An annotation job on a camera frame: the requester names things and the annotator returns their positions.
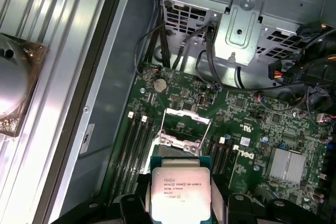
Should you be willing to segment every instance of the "chipset heatsink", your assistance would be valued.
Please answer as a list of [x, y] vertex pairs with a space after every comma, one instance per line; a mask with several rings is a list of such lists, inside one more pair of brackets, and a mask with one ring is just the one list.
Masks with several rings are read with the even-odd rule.
[[306, 157], [297, 153], [273, 148], [266, 175], [287, 183], [299, 184]]

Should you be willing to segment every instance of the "ventilation holes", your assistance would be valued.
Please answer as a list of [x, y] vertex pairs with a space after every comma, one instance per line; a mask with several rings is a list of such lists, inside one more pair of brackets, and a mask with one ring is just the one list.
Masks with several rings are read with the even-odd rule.
[[[192, 34], [205, 25], [204, 21], [207, 15], [207, 11], [205, 10], [187, 5], [179, 6], [172, 4], [171, 7], [165, 8], [165, 11], [166, 25], [170, 26], [173, 30]], [[204, 33], [198, 35], [200, 38], [204, 38], [204, 36]]]
[[279, 31], [273, 32], [267, 39], [279, 43], [282, 47], [293, 50], [302, 49], [306, 45], [305, 42], [301, 41], [300, 37], [295, 35], [288, 36]]
[[262, 52], [264, 52], [266, 50], [266, 48], [263, 47], [257, 47], [257, 54], [261, 54]]

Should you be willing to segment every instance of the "capacitor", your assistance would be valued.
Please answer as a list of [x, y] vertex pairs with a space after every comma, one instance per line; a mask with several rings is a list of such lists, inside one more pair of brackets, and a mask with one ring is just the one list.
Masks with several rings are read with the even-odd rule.
[[308, 116], [307, 112], [300, 110], [299, 112], [293, 112], [293, 117], [298, 119], [305, 119]]
[[332, 136], [323, 135], [319, 138], [319, 143], [321, 144], [329, 144], [332, 141]]
[[324, 199], [324, 194], [321, 193], [320, 191], [315, 190], [315, 191], [314, 191], [314, 194], [315, 194], [317, 197], [319, 197], [319, 198], [321, 198], [321, 199]]
[[324, 203], [324, 199], [321, 199], [320, 197], [316, 195], [313, 196], [313, 199], [316, 201], [316, 203], [321, 203], [321, 204]]
[[220, 89], [220, 88], [221, 88], [220, 85], [217, 84], [217, 83], [215, 84], [214, 88], [215, 88], [216, 91], [220, 91], [220, 90], [221, 90], [221, 89]]
[[261, 141], [262, 141], [263, 143], [268, 144], [269, 139], [268, 139], [268, 137], [263, 136], [262, 139], [261, 139]]
[[256, 171], [256, 172], [260, 171], [260, 166], [259, 165], [255, 165], [253, 167], [253, 170]]
[[225, 140], [230, 140], [230, 139], [231, 139], [231, 135], [229, 135], [229, 134], [225, 134], [225, 135], [224, 135], [224, 138], [225, 138]]
[[281, 142], [279, 147], [280, 149], [283, 149], [283, 150], [286, 149], [286, 143]]

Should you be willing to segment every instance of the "cable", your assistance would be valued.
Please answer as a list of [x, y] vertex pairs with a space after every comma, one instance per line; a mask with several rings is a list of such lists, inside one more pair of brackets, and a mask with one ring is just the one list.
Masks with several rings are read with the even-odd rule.
[[196, 60], [195, 71], [196, 71], [196, 73], [197, 73], [197, 77], [199, 77], [199, 78], [200, 78], [203, 82], [205, 82], [206, 84], [210, 84], [210, 85], [212, 86], [213, 83], [211, 83], [211, 82], [205, 80], [205, 79], [202, 77], [202, 75], [201, 75], [201, 73], [200, 73], [200, 71], [199, 71], [199, 69], [198, 69], [198, 65], [200, 64], [200, 61], [201, 61], [201, 58], [202, 58], [202, 54], [205, 53], [205, 52], [206, 52], [206, 50], [203, 50], [203, 51], [201, 51], [201, 52], [199, 53], [199, 55], [198, 55], [198, 57], [197, 57], [197, 60]]
[[316, 42], [318, 42], [320, 39], [324, 39], [327, 35], [332, 34], [333, 32], [336, 31], [336, 28], [331, 28], [329, 30], [326, 30], [325, 32], [323, 32], [322, 34], [313, 37], [310, 41], [308, 41], [308, 43], [302, 48], [301, 50], [301, 54], [304, 55], [304, 51], [307, 50], [309, 47], [311, 47], [312, 45], [314, 45]]
[[244, 87], [244, 84], [243, 84], [243, 82], [241, 81], [241, 71], [242, 71], [242, 68], [241, 67], [237, 67], [237, 79], [238, 79], [238, 83], [239, 83], [239, 85], [240, 85], [240, 87], [242, 88], [242, 89], [244, 89], [245, 87]]
[[160, 29], [161, 27], [163, 27], [165, 25], [165, 23], [160, 24], [158, 26], [155, 26], [152, 30], [150, 30], [149, 32], [147, 32], [146, 34], [144, 34], [137, 42], [137, 45], [135, 46], [135, 51], [134, 51], [134, 67], [135, 67], [135, 71], [137, 72], [138, 75], [143, 75], [143, 73], [141, 73], [141, 71], [138, 69], [138, 51], [139, 51], [139, 46], [141, 41], [146, 38], [147, 36], [151, 35], [153, 32], [155, 32], [156, 30]]
[[272, 112], [286, 112], [286, 111], [291, 111], [295, 108], [297, 108], [305, 99], [305, 96], [303, 96], [298, 102], [297, 104], [295, 104], [294, 106], [288, 108], [288, 109], [284, 109], [284, 110], [275, 110], [275, 109], [272, 109], [268, 106], [266, 106], [264, 103], [263, 103], [263, 99], [265, 97], [262, 97], [261, 95], [258, 96], [258, 102], [260, 103], [260, 105], [262, 105], [266, 110], [269, 110], [269, 111], [272, 111]]
[[210, 72], [214, 77], [215, 81], [222, 87], [223, 90], [231, 91], [231, 92], [240, 92], [240, 93], [250, 93], [250, 92], [266, 92], [266, 91], [275, 91], [280, 90], [283, 88], [293, 87], [302, 85], [302, 83], [293, 83], [287, 86], [281, 85], [277, 87], [270, 87], [270, 88], [261, 88], [261, 89], [240, 89], [235, 88], [232, 86], [228, 86], [222, 83], [220, 77], [217, 74], [215, 63], [214, 63], [214, 56], [213, 56], [213, 42], [212, 42], [212, 33], [213, 27], [208, 27], [208, 31], [206, 32], [206, 52], [207, 52], [207, 60], [210, 68]]
[[309, 119], [310, 121], [317, 127], [322, 127], [322, 128], [325, 128], [325, 127], [330, 127], [334, 124], [334, 122], [331, 122], [331, 123], [328, 123], [326, 125], [321, 125], [321, 124], [318, 124], [312, 114], [311, 114], [311, 111], [310, 111], [310, 94], [309, 94], [309, 91], [310, 91], [310, 87], [307, 88], [307, 93], [306, 93], [306, 107], [307, 107], [307, 112], [308, 112], [308, 116], [309, 116]]
[[187, 37], [184, 38], [184, 40], [181, 42], [181, 46], [179, 48], [179, 52], [177, 53], [177, 57], [176, 57], [176, 60], [174, 61], [172, 69], [176, 69], [177, 65], [180, 63], [184, 48], [185, 48], [186, 44], [189, 42], [189, 40], [193, 37], [196, 37], [196, 36], [204, 33], [206, 30], [207, 30], [207, 26], [204, 26], [201, 29], [193, 32], [192, 34], [189, 34]]
[[160, 28], [160, 42], [161, 42], [161, 54], [162, 54], [162, 66], [170, 68], [170, 52], [165, 26], [162, 26]]

